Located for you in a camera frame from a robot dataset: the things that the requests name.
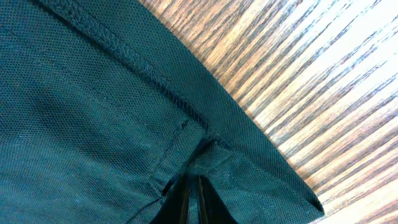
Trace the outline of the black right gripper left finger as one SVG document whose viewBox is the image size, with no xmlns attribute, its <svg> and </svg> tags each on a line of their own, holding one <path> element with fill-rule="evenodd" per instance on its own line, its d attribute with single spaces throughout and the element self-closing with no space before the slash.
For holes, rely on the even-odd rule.
<svg viewBox="0 0 398 224">
<path fill-rule="evenodd" d="M 150 224 L 189 223 L 190 187 L 187 174 L 174 175 L 162 191 L 166 200 Z"/>
</svg>

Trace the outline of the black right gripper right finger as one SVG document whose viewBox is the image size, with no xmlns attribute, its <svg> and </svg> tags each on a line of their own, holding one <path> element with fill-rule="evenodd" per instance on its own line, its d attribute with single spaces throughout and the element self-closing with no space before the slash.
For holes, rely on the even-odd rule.
<svg viewBox="0 0 398 224">
<path fill-rule="evenodd" d="M 197 178 L 197 194 L 199 224 L 238 224 L 210 180 L 203 175 Z"/>
</svg>

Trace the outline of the black polo shirt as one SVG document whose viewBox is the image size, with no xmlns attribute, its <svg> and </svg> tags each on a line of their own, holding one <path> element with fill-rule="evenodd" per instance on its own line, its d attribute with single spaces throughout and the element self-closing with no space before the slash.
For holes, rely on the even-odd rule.
<svg viewBox="0 0 398 224">
<path fill-rule="evenodd" d="M 207 177 L 238 223 L 324 214 L 140 2 L 1 2 L 2 223 L 149 223 L 182 174 Z"/>
</svg>

